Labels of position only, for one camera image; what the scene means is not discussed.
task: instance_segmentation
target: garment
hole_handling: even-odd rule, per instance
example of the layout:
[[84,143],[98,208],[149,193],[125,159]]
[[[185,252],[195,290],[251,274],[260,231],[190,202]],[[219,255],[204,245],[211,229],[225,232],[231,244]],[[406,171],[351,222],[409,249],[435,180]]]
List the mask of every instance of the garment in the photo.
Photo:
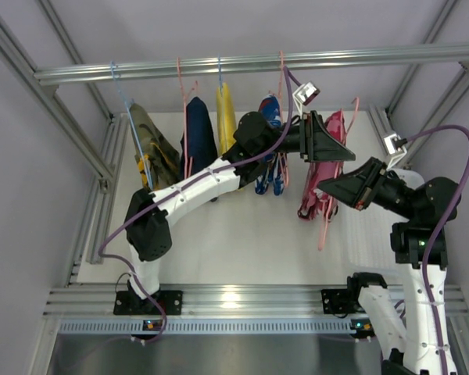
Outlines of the garment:
[[[262,100],[259,106],[266,121],[273,128],[281,127],[280,104],[274,95],[268,95]],[[256,193],[259,195],[266,194],[269,184],[273,184],[274,195],[281,195],[285,188],[285,182],[282,175],[286,166],[286,158],[281,157],[278,153],[267,155],[264,160],[268,163],[264,172],[256,178]]]
[[[195,96],[186,106],[188,127],[188,158],[192,158],[191,175],[212,164],[217,159],[217,147],[213,138],[212,123],[206,104]],[[184,135],[181,139],[181,166],[179,174],[184,179]]]
[[[342,111],[333,113],[325,121],[328,133],[337,141],[345,144],[345,128]],[[303,194],[303,201],[299,208],[298,215],[304,220],[313,220],[317,215],[325,215],[329,210],[328,220],[331,220],[337,212],[337,201],[327,193],[317,193],[317,185],[322,180],[334,178],[335,171],[342,170],[344,162],[312,162],[307,173],[306,187]]]
[[[169,141],[158,130],[152,122],[148,113],[139,104],[134,103],[130,107],[130,113],[142,153],[149,164],[153,189],[166,188],[179,181],[179,152],[172,147]],[[141,161],[138,146],[132,134],[135,146],[135,160],[138,163],[141,173],[142,184],[148,188],[148,180],[144,171],[144,164]]]
[[219,139],[219,154],[223,155],[232,145],[235,144],[233,134],[236,131],[235,109],[231,100],[229,87],[222,84],[216,92],[217,101],[217,138]]

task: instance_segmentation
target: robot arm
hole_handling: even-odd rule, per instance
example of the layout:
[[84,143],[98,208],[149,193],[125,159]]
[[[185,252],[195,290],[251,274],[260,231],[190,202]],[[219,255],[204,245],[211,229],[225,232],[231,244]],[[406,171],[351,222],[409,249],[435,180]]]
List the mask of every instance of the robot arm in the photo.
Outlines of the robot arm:
[[[401,320],[385,290],[382,290],[385,283],[358,282],[362,273],[355,274],[352,282],[348,282],[353,299],[370,317],[384,358],[388,359],[383,362],[383,374],[442,374],[440,354],[443,353],[448,374],[456,375],[446,331],[444,283],[448,260],[443,232],[436,239],[427,265],[430,288],[435,297],[433,303],[422,272],[425,245],[448,207],[456,186],[445,177],[436,177],[415,190],[410,189],[394,172],[387,171],[385,163],[374,158],[358,170],[318,184],[321,190],[355,209],[365,209],[373,202],[409,220],[393,224],[391,232],[391,247],[405,292],[406,338],[399,325]],[[456,209],[449,220],[455,217]],[[434,306],[440,320],[442,348],[438,346]]]
[[[141,189],[134,193],[126,221],[153,203],[158,203],[151,212],[127,228],[132,263],[138,279],[150,295],[159,290],[159,259],[172,247],[170,228],[202,204],[253,182],[266,168],[267,162],[264,159],[242,165],[239,162],[266,151],[280,136],[281,132],[271,128],[261,113],[249,112],[240,119],[234,133],[234,145],[211,166],[165,189],[152,193]],[[301,158],[309,162],[356,158],[327,132],[323,119],[315,111],[305,114],[299,123],[290,127],[276,151],[298,152]],[[178,194],[160,203],[175,191]],[[134,298],[147,302],[133,278],[130,283],[129,291]]]

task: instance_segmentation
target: white wall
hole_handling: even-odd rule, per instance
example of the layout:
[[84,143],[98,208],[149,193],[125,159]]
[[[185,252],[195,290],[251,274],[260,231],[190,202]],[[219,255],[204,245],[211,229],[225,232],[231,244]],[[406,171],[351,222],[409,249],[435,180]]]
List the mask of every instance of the white wall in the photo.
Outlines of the white wall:
[[[469,41],[469,2],[460,6],[442,33],[443,41]],[[456,64],[445,64],[438,69],[424,67],[415,84],[401,103],[394,117],[396,129],[403,135],[417,133],[428,111],[455,77]],[[446,123],[457,123],[469,128],[469,95]],[[414,159],[414,169],[426,180],[447,176],[458,181],[467,160],[467,139],[456,131],[436,134]],[[459,284],[469,305],[469,182],[462,195],[458,216],[446,226],[449,248],[449,280]]]
[[[0,13],[37,64],[68,58],[33,0]],[[86,89],[61,89],[96,144],[105,121]],[[48,292],[68,261],[89,169],[0,60],[0,374],[25,373]]]
[[[88,63],[160,61],[230,55],[314,52],[420,43],[435,18],[437,0],[53,0]],[[316,104],[337,109],[359,95],[363,103],[387,105],[403,66],[298,72],[321,89]],[[234,107],[254,110],[279,74],[226,76]],[[184,84],[194,80],[186,78]],[[113,84],[100,84],[111,108],[123,110]],[[182,109],[177,79],[127,82],[129,95],[149,112]],[[217,77],[199,77],[202,99],[215,106]]]

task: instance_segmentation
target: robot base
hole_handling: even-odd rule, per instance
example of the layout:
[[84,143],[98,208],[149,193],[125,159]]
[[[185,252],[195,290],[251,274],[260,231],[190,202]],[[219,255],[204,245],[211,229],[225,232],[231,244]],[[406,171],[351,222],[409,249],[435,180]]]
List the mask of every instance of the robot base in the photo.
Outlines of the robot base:
[[[157,291],[152,297],[167,315],[181,315],[182,291]],[[141,299],[129,285],[128,291],[118,291],[113,308],[114,315],[160,315],[158,309],[148,300]]]

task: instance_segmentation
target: white floor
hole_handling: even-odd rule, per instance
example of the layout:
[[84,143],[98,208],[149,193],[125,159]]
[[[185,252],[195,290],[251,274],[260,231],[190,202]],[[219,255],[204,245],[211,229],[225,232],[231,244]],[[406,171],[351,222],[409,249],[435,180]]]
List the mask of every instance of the white floor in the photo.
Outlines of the white floor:
[[[323,112],[324,117],[330,112]],[[346,125],[352,113],[346,112]],[[151,115],[155,125],[179,149],[182,113]],[[214,128],[216,114],[211,113]],[[383,159],[381,146],[365,112],[360,112],[348,138],[356,161],[354,170],[371,156]],[[172,229],[174,246],[163,257],[160,280],[167,284],[344,284],[353,271],[350,259],[361,259],[362,267],[392,269],[394,255],[389,247],[393,216],[370,208],[354,212],[340,207],[329,226],[326,249],[317,250],[320,219],[304,222],[297,217],[308,165],[298,155],[289,156],[290,186],[280,197],[271,191],[256,195],[253,186],[223,195],[183,218]],[[110,230],[124,221],[132,194],[141,187],[130,134],[117,184],[117,196]],[[345,223],[354,222],[354,228]],[[125,234],[106,249],[129,257]],[[93,266],[83,261],[78,282],[113,283],[126,271],[116,260],[105,259]]]

